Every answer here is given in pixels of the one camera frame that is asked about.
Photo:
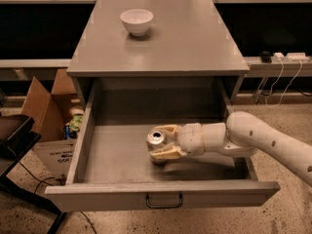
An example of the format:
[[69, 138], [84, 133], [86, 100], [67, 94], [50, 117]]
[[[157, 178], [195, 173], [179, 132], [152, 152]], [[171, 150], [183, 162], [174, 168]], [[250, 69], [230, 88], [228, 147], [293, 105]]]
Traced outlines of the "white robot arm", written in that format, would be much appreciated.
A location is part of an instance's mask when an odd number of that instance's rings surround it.
[[250, 157], [260, 150], [312, 185], [312, 146], [244, 111], [231, 113], [224, 123], [157, 126], [146, 142], [154, 163], [207, 152]]

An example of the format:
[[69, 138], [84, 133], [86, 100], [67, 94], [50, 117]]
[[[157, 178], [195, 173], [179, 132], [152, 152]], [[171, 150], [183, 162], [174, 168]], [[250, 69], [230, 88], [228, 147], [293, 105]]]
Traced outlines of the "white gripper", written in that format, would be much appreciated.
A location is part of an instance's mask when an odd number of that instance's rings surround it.
[[176, 139], [178, 146], [162, 147], [149, 153], [150, 159], [155, 164], [161, 164], [168, 160], [175, 160], [185, 156], [199, 156], [205, 152], [202, 141], [202, 126], [199, 123], [179, 125], [157, 126], [153, 130], [153, 136], [161, 139]]

